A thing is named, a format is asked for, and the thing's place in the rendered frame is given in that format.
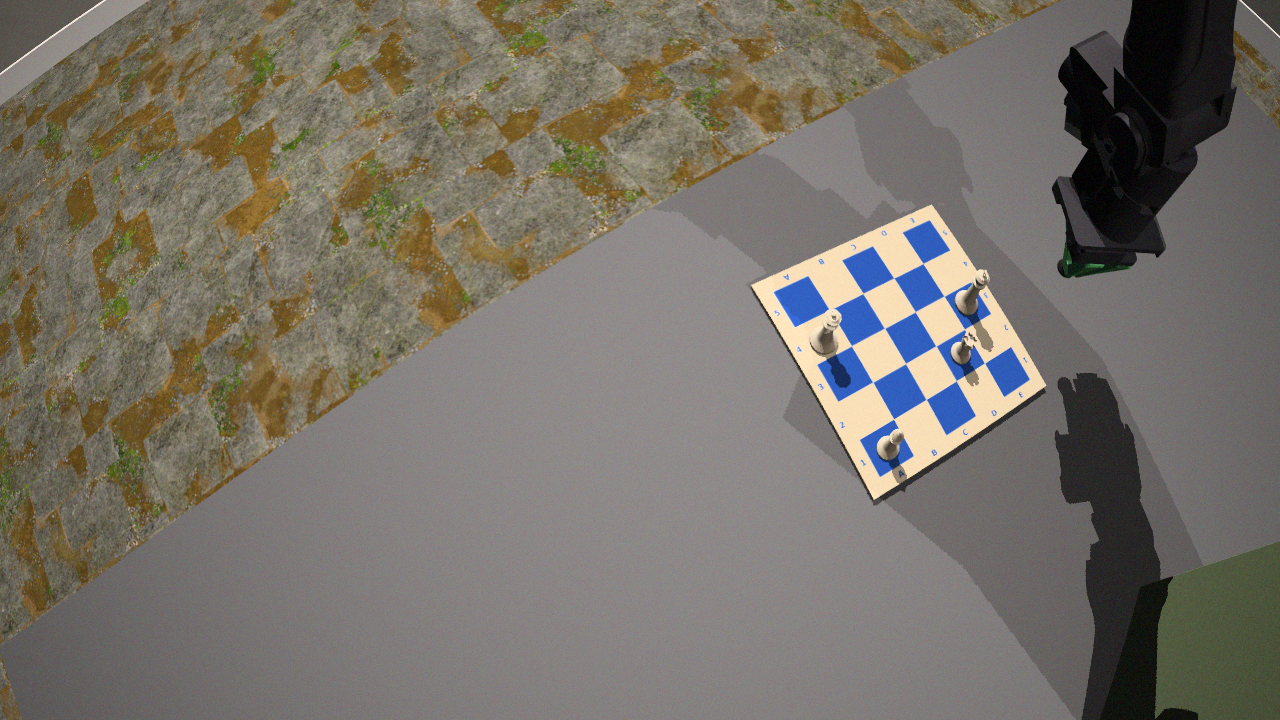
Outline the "white chess king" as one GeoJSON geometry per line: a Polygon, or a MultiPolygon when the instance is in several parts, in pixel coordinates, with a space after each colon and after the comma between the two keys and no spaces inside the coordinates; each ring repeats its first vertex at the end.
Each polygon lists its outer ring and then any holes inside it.
{"type": "Polygon", "coordinates": [[[972,283],[973,284],[970,286],[969,290],[959,291],[955,297],[955,306],[957,307],[957,311],[963,313],[963,315],[966,316],[970,316],[974,313],[977,313],[978,307],[977,296],[980,292],[980,290],[984,290],[986,284],[989,283],[989,275],[987,270],[978,270],[972,283]]]}

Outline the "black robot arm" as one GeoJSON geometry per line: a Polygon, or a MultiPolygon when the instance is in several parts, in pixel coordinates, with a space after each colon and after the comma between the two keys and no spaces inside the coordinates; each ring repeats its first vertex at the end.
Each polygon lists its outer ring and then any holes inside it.
{"type": "Polygon", "coordinates": [[[1084,211],[1112,155],[1124,192],[1164,206],[1194,170],[1196,145],[1228,127],[1235,12],[1236,0],[1132,0],[1123,47],[1107,31],[1070,47],[1059,79],[1064,129],[1088,149],[1073,173],[1084,211]]]}

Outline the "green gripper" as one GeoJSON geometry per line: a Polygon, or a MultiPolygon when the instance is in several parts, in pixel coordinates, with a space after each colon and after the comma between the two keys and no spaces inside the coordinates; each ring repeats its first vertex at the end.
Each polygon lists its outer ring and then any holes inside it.
{"type": "Polygon", "coordinates": [[[1061,204],[1066,219],[1062,254],[1066,277],[1126,270],[1137,263],[1137,252],[1158,258],[1166,249],[1156,217],[1164,206],[1138,204],[1124,192],[1114,172],[1114,155],[1108,173],[1108,181],[1085,211],[1073,177],[1059,176],[1052,186],[1053,199],[1061,204]]]}

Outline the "white bishop chess piece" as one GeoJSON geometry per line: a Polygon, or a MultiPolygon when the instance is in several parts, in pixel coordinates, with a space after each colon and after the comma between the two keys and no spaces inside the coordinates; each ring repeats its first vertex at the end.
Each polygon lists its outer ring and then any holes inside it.
{"type": "Polygon", "coordinates": [[[900,429],[895,429],[890,436],[882,437],[876,446],[878,456],[887,461],[896,457],[899,455],[899,445],[901,445],[902,439],[904,433],[900,429]]]}

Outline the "blue and cream chessboard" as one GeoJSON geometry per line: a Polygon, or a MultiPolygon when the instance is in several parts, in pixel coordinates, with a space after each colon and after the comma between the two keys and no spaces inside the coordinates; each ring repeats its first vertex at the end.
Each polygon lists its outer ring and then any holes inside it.
{"type": "Polygon", "coordinates": [[[974,275],[931,205],[751,284],[872,501],[1046,386],[987,286],[977,313],[957,311],[974,275]],[[822,355],[809,340],[828,309],[842,320],[822,355]],[[977,346],[954,363],[969,332],[977,346]],[[876,446],[895,429],[904,439],[887,461],[876,446]]]}

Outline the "white chess rook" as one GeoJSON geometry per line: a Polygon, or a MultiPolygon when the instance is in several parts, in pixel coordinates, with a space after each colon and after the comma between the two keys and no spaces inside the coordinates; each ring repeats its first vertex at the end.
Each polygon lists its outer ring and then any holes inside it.
{"type": "Polygon", "coordinates": [[[970,350],[977,346],[977,341],[978,341],[977,340],[977,334],[975,334],[975,337],[973,334],[974,334],[973,332],[969,332],[969,333],[964,334],[963,336],[963,341],[961,342],[956,342],[951,347],[950,354],[951,354],[951,357],[954,359],[954,363],[957,363],[957,364],[963,365],[963,364],[966,364],[969,361],[969,359],[972,356],[970,350]]]}

